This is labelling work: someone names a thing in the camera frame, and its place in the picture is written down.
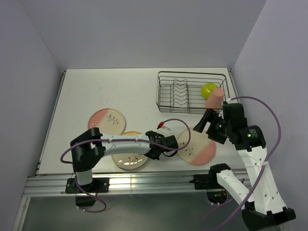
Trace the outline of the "pink cream plate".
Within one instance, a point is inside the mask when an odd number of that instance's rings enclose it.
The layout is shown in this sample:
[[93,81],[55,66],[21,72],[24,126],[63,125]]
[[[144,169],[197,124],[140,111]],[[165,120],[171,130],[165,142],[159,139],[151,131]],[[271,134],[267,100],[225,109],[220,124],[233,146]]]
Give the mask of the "pink cream plate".
[[99,128],[100,133],[121,135],[126,128],[126,119],[120,111],[104,108],[90,117],[88,129],[90,128]]
[[205,133],[193,131],[190,128],[191,139],[189,144],[178,154],[185,162],[202,166],[209,163],[216,155],[216,143],[210,140]]

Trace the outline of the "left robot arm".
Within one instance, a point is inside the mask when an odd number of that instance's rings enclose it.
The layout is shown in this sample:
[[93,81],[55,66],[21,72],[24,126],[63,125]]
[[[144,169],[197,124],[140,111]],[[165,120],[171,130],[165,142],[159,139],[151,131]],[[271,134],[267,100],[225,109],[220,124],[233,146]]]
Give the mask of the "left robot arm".
[[136,153],[158,160],[162,153],[177,151],[178,148],[174,135],[164,136],[150,130],[137,135],[114,136],[102,134],[98,128],[91,128],[70,142],[76,186],[82,192],[92,190],[92,169],[104,156]]

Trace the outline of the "aluminium table rail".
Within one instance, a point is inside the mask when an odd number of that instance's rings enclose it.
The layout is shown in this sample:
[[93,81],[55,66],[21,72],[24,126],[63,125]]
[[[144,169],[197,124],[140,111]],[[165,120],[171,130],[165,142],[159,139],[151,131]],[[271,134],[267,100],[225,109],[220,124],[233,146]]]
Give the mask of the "aluminium table rail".
[[[207,170],[136,172],[94,174],[93,178],[108,178],[109,190],[106,195],[162,194],[198,192],[194,189],[193,176],[207,174]],[[71,174],[51,174],[28,178],[23,197],[69,196],[65,193],[67,179]]]

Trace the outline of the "pink cup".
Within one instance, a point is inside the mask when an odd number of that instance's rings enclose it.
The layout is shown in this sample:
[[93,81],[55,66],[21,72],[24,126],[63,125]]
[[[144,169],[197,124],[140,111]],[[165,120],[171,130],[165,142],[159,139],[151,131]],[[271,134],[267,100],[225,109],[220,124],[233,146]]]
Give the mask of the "pink cup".
[[214,110],[220,110],[223,99],[224,99],[224,90],[221,88],[215,88],[212,91],[211,95],[208,97],[205,103],[205,107]]

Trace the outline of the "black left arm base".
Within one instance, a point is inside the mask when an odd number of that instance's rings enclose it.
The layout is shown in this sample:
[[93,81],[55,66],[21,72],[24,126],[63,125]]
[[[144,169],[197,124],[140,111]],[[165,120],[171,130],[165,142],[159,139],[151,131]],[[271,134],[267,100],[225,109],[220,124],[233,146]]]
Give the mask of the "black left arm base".
[[[92,183],[81,186],[88,193],[107,193],[109,191],[109,178],[93,178]],[[74,178],[69,178],[65,188],[66,194],[82,193],[82,190],[76,185]]]

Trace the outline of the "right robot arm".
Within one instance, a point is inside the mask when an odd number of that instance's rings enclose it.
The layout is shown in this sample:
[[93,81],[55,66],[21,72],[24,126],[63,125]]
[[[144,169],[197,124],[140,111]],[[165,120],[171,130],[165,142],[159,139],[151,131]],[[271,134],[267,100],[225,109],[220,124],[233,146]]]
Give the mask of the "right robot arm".
[[201,133],[209,123],[206,131],[209,139],[220,144],[229,140],[243,160],[252,188],[247,189],[225,163],[210,167],[206,184],[227,190],[242,210],[242,218],[250,231],[294,220],[295,211],[283,201],[275,184],[262,130],[247,124],[240,103],[224,103],[222,112],[219,116],[214,109],[207,109],[193,130]]

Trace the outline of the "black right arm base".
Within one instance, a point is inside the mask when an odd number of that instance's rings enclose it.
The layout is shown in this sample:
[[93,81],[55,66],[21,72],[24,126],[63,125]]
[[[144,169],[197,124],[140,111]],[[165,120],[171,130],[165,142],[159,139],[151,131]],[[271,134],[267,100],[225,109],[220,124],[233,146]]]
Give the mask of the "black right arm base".
[[208,174],[195,174],[189,183],[194,185],[195,190],[211,190],[217,188],[217,186],[210,181]]

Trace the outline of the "green ceramic bowl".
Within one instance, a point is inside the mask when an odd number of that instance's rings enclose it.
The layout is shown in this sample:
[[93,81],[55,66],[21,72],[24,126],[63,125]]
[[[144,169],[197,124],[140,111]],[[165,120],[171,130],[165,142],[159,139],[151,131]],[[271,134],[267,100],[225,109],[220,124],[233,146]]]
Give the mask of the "green ceramic bowl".
[[201,87],[200,93],[204,99],[208,99],[213,90],[218,88],[215,83],[206,83]]

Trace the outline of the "yellow cream plate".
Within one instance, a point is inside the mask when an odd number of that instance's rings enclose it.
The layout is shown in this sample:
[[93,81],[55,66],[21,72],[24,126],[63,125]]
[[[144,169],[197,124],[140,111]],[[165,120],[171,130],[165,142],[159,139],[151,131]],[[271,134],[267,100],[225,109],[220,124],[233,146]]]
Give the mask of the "yellow cream plate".
[[136,170],[142,167],[148,160],[144,155],[150,148],[142,142],[120,142],[116,144],[118,151],[111,155],[115,165],[123,170]]

